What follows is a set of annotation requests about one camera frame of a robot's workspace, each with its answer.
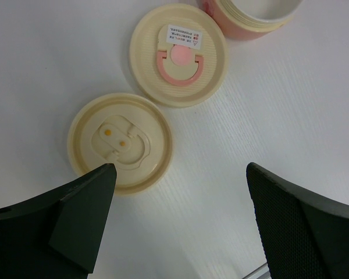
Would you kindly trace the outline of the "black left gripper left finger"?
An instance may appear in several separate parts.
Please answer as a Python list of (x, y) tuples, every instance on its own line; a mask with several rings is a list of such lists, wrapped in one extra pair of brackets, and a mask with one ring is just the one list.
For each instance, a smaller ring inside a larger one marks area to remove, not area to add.
[(0, 278), (87, 278), (116, 185), (104, 164), (60, 187), (0, 208)]

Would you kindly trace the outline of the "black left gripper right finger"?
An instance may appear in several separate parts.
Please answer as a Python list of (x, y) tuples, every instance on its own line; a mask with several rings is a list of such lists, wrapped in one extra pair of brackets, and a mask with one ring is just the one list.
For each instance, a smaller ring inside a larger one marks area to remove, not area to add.
[(272, 278), (349, 278), (349, 205), (256, 163), (246, 177)]

